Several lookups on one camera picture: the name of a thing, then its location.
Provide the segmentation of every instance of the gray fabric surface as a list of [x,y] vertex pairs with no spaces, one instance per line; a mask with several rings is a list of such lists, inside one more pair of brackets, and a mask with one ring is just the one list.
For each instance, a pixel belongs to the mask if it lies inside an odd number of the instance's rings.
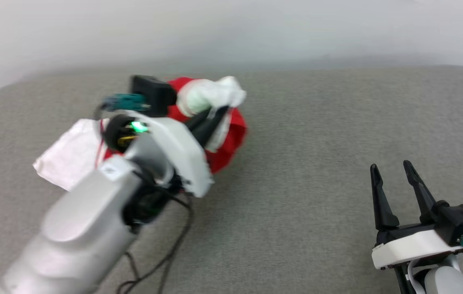
[[[371,261],[369,165],[378,164],[402,224],[419,216],[404,159],[435,198],[463,203],[463,67],[226,74],[248,91],[241,111],[250,132],[196,201],[166,293],[399,292],[394,272]],[[63,193],[32,162],[127,82],[68,76],[0,89],[0,275]],[[184,217],[172,204],[141,234],[132,251],[142,271],[166,252]],[[119,262],[99,293],[129,277]],[[136,293],[155,293],[158,280]]]

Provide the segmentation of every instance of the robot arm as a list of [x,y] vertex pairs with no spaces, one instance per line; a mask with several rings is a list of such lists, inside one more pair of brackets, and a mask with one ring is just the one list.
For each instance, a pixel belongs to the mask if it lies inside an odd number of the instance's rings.
[[155,186],[169,195],[207,193],[213,179],[203,146],[223,117],[220,109],[185,125],[151,102],[151,112],[127,111],[110,121],[103,134],[108,145],[132,124],[140,127],[137,139],[54,204],[39,234],[0,279],[0,294],[94,293],[142,226],[171,199]]
[[[463,204],[435,201],[411,162],[403,162],[420,208],[420,223],[400,226],[383,191],[378,167],[371,166],[377,243],[372,259],[377,269],[395,270],[402,294],[460,294],[463,274],[455,255],[463,253]],[[413,274],[418,266],[434,266]]]

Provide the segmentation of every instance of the white fabric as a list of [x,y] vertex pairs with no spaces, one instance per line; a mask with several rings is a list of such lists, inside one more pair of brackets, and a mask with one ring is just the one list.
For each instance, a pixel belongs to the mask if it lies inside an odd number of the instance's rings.
[[[79,119],[33,164],[43,179],[71,190],[79,181],[95,168],[95,162],[102,160],[106,146],[101,146],[97,134],[99,122],[92,119]],[[97,151],[103,156],[97,158]]]
[[177,94],[177,106],[181,113],[192,117],[210,107],[220,108],[229,105],[235,108],[246,98],[237,79],[226,76],[213,82],[212,80],[192,80],[183,86]]

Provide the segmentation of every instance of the santa hat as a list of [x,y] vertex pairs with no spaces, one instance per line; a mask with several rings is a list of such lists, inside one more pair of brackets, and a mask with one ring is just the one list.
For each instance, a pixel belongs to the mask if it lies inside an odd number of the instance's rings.
[[168,116],[178,121],[187,121],[211,107],[231,107],[206,146],[211,172],[216,173],[229,164],[246,136],[246,122],[236,108],[246,98],[246,91],[243,91],[232,76],[216,82],[182,77],[169,83],[177,92],[177,104],[170,106]]

